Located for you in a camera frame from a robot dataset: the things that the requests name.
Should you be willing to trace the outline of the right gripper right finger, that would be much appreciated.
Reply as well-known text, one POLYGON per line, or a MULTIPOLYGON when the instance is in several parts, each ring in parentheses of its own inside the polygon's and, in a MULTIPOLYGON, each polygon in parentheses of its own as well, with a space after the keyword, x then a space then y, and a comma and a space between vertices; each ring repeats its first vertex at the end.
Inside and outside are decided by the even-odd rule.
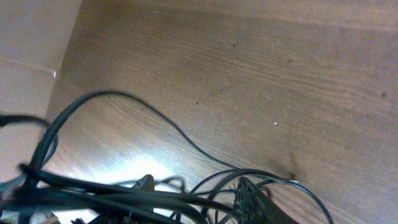
POLYGON ((233 213, 243 224, 299 224, 286 214, 247 177, 238 179, 233 213))

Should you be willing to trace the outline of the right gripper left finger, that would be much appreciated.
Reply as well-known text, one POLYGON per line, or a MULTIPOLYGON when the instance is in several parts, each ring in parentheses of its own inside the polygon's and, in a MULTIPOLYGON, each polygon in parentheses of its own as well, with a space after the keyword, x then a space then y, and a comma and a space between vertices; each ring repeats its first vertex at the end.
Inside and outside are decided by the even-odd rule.
MULTIPOLYGON (((145 175, 143 178, 139 179, 133 186, 132 189, 146 189, 154 190, 155 182, 154 177, 150 174, 145 175)), ((131 224, 131 223, 145 223, 143 221, 133 220, 131 214, 106 214, 102 213, 98 215, 95 219, 88 222, 88 224, 131 224)))

